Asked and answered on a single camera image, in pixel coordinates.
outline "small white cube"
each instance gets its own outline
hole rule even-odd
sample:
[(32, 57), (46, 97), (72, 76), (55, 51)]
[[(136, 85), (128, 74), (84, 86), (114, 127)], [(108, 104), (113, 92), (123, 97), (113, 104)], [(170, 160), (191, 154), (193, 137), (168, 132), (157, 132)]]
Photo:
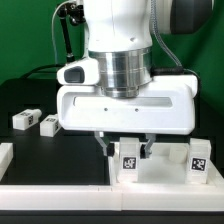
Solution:
[(209, 140), (191, 139), (187, 164), (187, 183), (206, 184), (210, 163), (211, 144)]
[(48, 115), (40, 123), (40, 135), (46, 137), (54, 137), (55, 134), (61, 129), (58, 121), (58, 115)]
[(24, 110), (12, 117), (13, 128), (18, 130), (26, 130), (39, 122), (42, 112), (39, 109)]
[(140, 160), (138, 138), (120, 138), (120, 161), (117, 179), (122, 182), (137, 182)]
[(185, 146), (171, 145), (169, 160), (173, 163), (185, 163), (188, 150)]

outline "qr code sticker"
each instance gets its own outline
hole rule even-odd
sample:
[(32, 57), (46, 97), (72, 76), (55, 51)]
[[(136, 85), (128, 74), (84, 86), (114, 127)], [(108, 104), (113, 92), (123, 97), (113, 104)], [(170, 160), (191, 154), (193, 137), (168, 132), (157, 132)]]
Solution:
[(123, 169), (136, 169), (136, 158), (135, 157), (124, 157), (123, 158)]
[(49, 122), (55, 122), (56, 119), (54, 119), (54, 118), (48, 118), (46, 121), (49, 121)]
[(29, 122), (29, 125), (33, 124), (33, 116), (30, 116), (30, 117), (28, 118), (28, 122)]
[(206, 162), (206, 159), (192, 158), (191, 170), (205, 171), (207, 166)]
[(20, 115), (24, 116), (24, 117), (28, 117), (30, 115), (30, 113), (27, 112), (22, 112)]

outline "black cable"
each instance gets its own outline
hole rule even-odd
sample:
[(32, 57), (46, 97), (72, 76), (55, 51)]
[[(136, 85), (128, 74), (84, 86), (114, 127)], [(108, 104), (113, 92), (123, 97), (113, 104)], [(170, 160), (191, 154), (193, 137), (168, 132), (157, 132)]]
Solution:
[(64, 66), (63, 64), (53, 64), (53, 65), (40, 66), (40, 67), (37, 67), (37, 68), (35, 68), (35, 69), (25, 73), (24, 75), (22, 75), (20, 77), (20, 79), (27, 79), (29, 76), (31, 76), (34, 73), (45, 73), (44, 71), (40, 71), (40, 70), (43, 70), (43, 69), (47, 69), (47, 68), (61, 68), (63, 66)]
[(32, 74), (42, 74), (42, 73), (45, 73), (45, 74), (48, 74), (48, 73), (52, 73), (52, 74), (55, 74), (57, 73), (57, 71), (36, 71), (36, 72), (33, 72)]
[(200, 98), (200, 95), (201, 95), (201, 88), (202, 88), (202, 83), (201, 83), (201, 78), (200, 78), (200, 76), (198, 75), (197, 72), (195, 72), (195, 71), (193, 71), (193, 70), (191, 70), (191, 69), (184, 69), (184, 74), (185, 74), (185, 75), (188, 75), (188, 74), (192, 75), (192, 74), (193, 74), (193, 75), (197, 78), (197, 80), (198, 80), (198, 91), (197, 91), (197, 94), (196, 94), (195, 98), (196, 98), (196, 97), (199, 97), (199, 98)]
[(152, 67), (151, 68), (151, 75), (158, 76), (158, 75), (181, 75), (184, 73), (184, 69), (182, 66), (176, 67)]

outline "green wall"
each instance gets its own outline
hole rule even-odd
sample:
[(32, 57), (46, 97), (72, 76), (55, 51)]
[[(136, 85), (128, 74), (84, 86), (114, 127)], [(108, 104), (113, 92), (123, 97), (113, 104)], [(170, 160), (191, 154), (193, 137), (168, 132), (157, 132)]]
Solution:
[[(54, 63), (51, 43), (51, 17), (62, 0), (1, 0), (0, 2), (0, 83), (46, 64)], [(59, 61), (64, 62), (64, 45), (56, 22)], [(71, 29), (75, 55), (81, 56), (83, 31)], [(199, 73), (202, 97), (224, 115), (224, 1), (216, 0), (214, 14), (208, 23), (193, 35), (164, 36), (186, 68)], [(172, 62), (154, 42), (154, 63)]]

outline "white robot body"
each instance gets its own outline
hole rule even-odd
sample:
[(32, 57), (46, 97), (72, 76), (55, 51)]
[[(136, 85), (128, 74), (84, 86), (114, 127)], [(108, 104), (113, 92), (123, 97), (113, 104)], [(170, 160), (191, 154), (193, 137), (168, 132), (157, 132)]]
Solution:
[(89, 51), (121, 52), (152, 46), (148, 0), (84, 0)]
[[(151, 3), (83, 0), (86, 58), (58, 71), (65, 85), (58, 93), (58, 116), (65, 129), (153, 134), (194, 129), (197, 78), (170, 73), (151, 77)], [(158, 31), (195, 31), (212, 7), (212, 0), (156, 0)]]

